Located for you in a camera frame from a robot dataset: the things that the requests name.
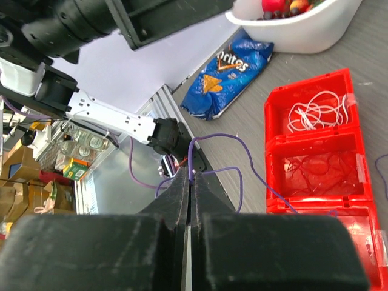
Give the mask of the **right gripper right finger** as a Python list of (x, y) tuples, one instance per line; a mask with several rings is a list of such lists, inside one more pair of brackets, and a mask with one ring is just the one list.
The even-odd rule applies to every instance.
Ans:
[(193, 290), (368, 290), (351, 235), (330, 215), (236, 213), (197, 174)]

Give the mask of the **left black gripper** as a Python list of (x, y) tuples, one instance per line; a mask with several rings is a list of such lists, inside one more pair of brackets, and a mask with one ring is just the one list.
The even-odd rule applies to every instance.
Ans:
[(233, 7), (231, 0), (107, 1), (117, 28), (132, 50), (159, 41)]

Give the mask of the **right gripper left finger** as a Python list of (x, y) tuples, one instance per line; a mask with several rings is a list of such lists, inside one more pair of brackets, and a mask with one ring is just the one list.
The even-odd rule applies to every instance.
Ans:
[(1, 251), (2, 290), (184, 290), (187, 169), (134, 215), (26, 215)]

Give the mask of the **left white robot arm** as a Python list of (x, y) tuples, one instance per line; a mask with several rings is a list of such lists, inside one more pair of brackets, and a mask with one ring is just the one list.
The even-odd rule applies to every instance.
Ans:
[(119, 30), (136, 50), (230, 10), (232, 1), (2, 1), (1, 95), (53, 119), (88, 121), (184, 159), (190, 136), (173, 118), (149, 118), (98, 101), (53, 68)]

